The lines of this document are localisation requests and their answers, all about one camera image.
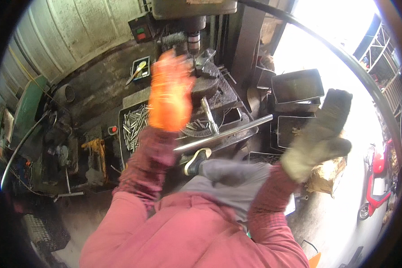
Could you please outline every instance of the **corrugated wall panel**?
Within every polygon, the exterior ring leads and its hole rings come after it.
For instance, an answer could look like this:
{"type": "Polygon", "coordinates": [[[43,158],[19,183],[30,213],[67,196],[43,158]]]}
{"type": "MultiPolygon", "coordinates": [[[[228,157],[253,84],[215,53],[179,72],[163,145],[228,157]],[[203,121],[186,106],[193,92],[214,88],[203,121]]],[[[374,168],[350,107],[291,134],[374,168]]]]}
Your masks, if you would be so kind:
{"type": "Polygon", "coordinates": [[[17,35],[21,40],[21,46],[31,59],[34,66],[42,73],[48,80],[54,79],[61,72],[55,66],[54,62],[49,57],[47,51],[44,49],[41,40],[35,30],[35,26],[30,19],[30,9],[21,18],[17,35]]]}
{"type": "MultiPolygon", "coordinates": [[[[32,77],[37,71],[58,83],[107,49],[134,39],[128,21],[139,14],[137,0],[34,0],[9,45],[32,77]]],[[[0,96],[12,108],[15,94],[20,96],[30,79],[17,60],[8,49],[0,68],[0,96]]]]}
{"type": "Polygon", "coordinates": [[[101,47],[118,37],[117,31],[113,28],[114,21],[107,14],[104,1],[92,1],[91,5],[87,5],[85,0],[74,0],[74,2],[86,33],[93,43],[91,48],[101,47]]]}
{"type": "Polygon", "coordinates": [[[50,13],[73,57],[80,60],[94,48],[73,0],[48,0],[50,13]]]}
{"type": "Polygon", "coordinates": [[[128,0],[104,0],[114,19],[116,28],[120,36],[127,36],[134,39],[131,29],[128,27],[128,21],[140,15],[140,8],[136,5],[136,1],[128,0]]]}
{"type": "Polygon", "coordinates": [[[9,77],[11,77],[18,85],[23,85],[23,87],[25,87],[25,85],[28,83],[29,78],[27,74],[20,69],[9,50],[5,51],[2,67],[0,69],[2,69],[4,72],[7,72],[9,77]]]}

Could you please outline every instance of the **gray work glove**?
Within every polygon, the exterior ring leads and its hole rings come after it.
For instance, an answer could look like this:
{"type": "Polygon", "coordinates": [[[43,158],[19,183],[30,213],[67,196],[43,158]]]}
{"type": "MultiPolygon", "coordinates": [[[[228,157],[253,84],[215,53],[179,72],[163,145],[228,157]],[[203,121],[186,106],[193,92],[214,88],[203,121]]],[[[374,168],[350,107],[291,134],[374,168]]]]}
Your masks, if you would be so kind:
{"type": "Polygon", "coordinates": [[[316,118],[302,129],[280,159],[291,179],[305,182],[316,165],[349,153],[352,144],[338,135],[347,120],[352,98],[347,91],[329,89],[316,118]]]}

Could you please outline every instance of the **red sleeve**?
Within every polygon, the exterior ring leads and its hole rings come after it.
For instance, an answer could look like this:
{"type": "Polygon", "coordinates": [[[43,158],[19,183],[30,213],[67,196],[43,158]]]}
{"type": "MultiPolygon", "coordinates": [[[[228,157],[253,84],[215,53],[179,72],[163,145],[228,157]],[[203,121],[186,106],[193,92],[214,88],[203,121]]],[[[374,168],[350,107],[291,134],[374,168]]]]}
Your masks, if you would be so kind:
{"type": "Polygon", "coordinates": [[[119,185],[113,190],[136,195],[146,210],[153,207],[162,190],[165,173],[176,162],[174,148],[177,146],[177,132],[162,131],[146,127],[140,133],[140,146],[128,161],[120,178],[119,185]]]}
{"type": "Polygon", "coordinates": [[[280,163],[273,165],[270,177],[252,202],[248,227],[252,239],[272,250],[274,259],[282,266],[309,267],[308,259],[293,238],[283,214],[289,195],[297,186],[280,163]]]}
{"type": "Polygon", "coordinates": [[[119,185],[112,194],[112,204],[86,241],[80,254],[83,267],[107,267],[109,254],[127,240],[133,230],[143,224],[162,190],[166,170],[176,160],[177,133],[146,127],[140,133],[140,147],[128,161],[119,185]]]}

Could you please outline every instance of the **red button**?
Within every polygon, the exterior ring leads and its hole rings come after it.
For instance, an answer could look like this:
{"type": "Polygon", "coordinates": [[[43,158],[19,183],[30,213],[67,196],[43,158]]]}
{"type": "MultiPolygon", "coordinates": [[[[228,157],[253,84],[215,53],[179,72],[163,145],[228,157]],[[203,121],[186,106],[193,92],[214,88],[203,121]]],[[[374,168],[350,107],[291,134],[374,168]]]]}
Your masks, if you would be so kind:
{"type": "Polygon", "coordinates": [[[146,38],[146,34],[145,34],[145,33],[141,33],[141,34],[137,35],[137,39],[138,39],[138,40],[142,40],[142,39],[145,39],[145,38],[146,38]]]}

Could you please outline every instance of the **gray pants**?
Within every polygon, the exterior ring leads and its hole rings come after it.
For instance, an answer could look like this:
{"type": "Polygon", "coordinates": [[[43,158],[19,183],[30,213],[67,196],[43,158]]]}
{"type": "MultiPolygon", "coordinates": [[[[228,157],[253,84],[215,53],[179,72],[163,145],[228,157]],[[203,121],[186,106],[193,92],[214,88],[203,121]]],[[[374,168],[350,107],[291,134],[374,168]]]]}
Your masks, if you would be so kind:
{"type": "Polygon", "coordinates": [[[235,209],[236,220],[247,222],[247,212],[257,192],[270,175],[268,163],[243,164],[211,159],[200,164],[196,175],[180,190],[203,192],[235,209]]]}

